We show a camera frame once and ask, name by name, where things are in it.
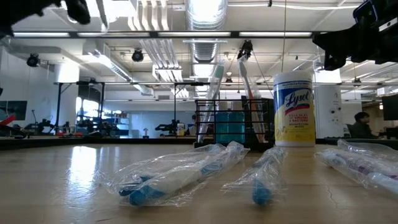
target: table surface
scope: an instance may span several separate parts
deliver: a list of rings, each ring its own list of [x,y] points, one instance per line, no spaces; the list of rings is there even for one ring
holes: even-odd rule
[[[223,195],[261,154],[249,153],[211,179],[188,207],[123,207],[93,181],[96,170],[192,146],[85,145],[0,152],[0,223],[398,223],[398,200],[364,189],[313,158],[332,146],[290,148],[284,197],[266,207],[249,197]]]

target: clear plastic wrapper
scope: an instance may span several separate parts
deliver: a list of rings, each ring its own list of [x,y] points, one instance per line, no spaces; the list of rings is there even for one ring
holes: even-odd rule
[[[208,145],[131,164],[113,177],[98,172],[97,180],[121,203],[134,206],[184,206],[206,180],[230,169],[249,149],[231,142],[228,147]]]
[[[267,150],[237,181],[224,184],[221,191],[243,195],[258,205],[266,205],[284,191],[281,175],[287,153],[280,147]]]
[[[398,166],[356,152],[326,149],[315,157],[367,189],[398,194]]]
[[[223,79],[224,75],[224,61],[219,62],[217,65],[217,68],[210,79],[210,87],[209,87],[209,92],[206,95],[207,100],[216,100],[218,97],[218,93],[220,92],[221,88],[221,81]],[[207,103],[206,104],[206,112],[204,116],[201,116],[201,122],[210,122],[211,114],[214,110],[214,104],[213,103]],[[198,137],[198,142],[203,142],[205,139],[205,135],[207,133],[207,128],[208,124],[201,124],[199,128],[199,137]]]
[[[398,162],[398,151],[382,144],[347,142],[340,139],[338,140],[337,145],[339,149],[344,151],[362,154],[364,156],[381,159],[384,161]]]
[[[247,58],[241,57],[238,60],[238,69],[239,75],[242,77],[244,89],[246,90],[246,96],[249,100],[259,100],[252,101],[250,107],[253,111],[251,116],[252,120],[255,122],[262,122],[264,119],[262,117],[262,103],[261,103],[261,94],[257,87],[257,83],[255,80],[248,75],[248,71],[246,70],[246,62]],[[256,133],[265,133],[264,123],[253,123],[253,128]],[[257,139],[259,142],[265,142],[264,134],[257,134]]]

